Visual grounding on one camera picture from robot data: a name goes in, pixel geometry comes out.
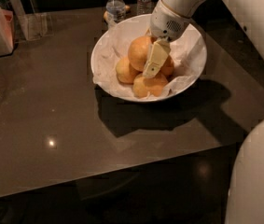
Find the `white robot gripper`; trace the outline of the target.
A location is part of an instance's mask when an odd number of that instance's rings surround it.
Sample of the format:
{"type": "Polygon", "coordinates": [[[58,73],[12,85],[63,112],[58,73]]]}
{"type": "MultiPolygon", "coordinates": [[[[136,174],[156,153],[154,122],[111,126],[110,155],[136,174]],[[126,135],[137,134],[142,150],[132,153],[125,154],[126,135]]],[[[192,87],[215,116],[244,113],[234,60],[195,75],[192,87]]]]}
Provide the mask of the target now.
{"type": "Polygon", "coordinates": [[[168,8],[162,0],[156,4],[149,30],[157,40],[149,47],[143,76],[153,78],[165,64],[171,52],[170,42],[178,39],[187,29],[189,19],[168,8]]]}

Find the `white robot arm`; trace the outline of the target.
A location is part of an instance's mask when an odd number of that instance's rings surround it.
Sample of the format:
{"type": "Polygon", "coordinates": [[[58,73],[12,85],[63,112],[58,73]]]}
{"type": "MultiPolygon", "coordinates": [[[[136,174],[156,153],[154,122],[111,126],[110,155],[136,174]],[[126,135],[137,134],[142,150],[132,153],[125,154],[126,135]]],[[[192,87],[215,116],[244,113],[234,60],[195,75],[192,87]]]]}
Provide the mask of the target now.
{"type": "MultiPolygon", "coordinates": [[[[144,68],[146,77],[154,77],[171,51],[170,44],[189,26],[197,8],[206,0],[159,0],[151,17],[149,32],[156,41],[148,49],[144,68]]],[[[264,60],[264,0],[221,0],[244,30],[264,60]]]]}

